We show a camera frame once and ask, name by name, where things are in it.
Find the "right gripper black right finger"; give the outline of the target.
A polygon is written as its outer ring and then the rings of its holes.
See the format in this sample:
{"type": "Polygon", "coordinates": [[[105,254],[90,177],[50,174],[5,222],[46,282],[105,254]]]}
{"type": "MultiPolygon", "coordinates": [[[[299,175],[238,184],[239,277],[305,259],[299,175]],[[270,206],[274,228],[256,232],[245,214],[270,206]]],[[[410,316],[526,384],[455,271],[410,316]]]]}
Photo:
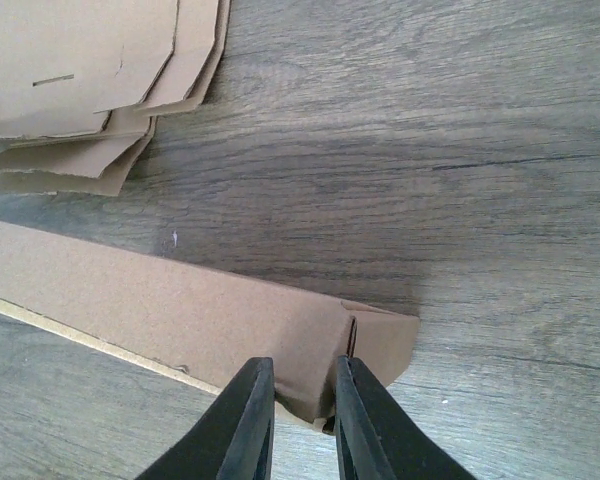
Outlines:
{"type": "Polygon", "coordinates": [[[424,434],[361,359],[337,359],[335,400],[342,479],[474,477],[424,434]]]}

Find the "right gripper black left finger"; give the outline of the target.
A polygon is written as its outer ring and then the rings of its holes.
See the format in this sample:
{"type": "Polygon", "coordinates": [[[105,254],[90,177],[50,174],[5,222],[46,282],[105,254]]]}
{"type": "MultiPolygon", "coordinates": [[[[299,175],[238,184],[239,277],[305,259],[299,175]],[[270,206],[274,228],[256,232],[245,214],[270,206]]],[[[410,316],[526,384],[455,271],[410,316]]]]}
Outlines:
{"type": "Polygon", "coordinates": [[[140,479],[269,479],[274,436],[274,369],[249,359],[194,427],[140,479]]]}

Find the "brown cardboard paper box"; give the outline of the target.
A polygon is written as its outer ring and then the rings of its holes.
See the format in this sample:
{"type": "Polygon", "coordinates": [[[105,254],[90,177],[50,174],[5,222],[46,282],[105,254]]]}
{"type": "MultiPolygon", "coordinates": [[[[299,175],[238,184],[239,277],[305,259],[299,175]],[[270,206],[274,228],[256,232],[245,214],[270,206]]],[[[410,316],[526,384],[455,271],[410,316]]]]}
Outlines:
{"type": "Polygon", "coordinates": [[[335,363],[383,385],[408,367],[420,321],[232,273],[0,222],[0,314],[218,394],[252,357],[274,366],[288,417],[322,428],[335,363]]]}

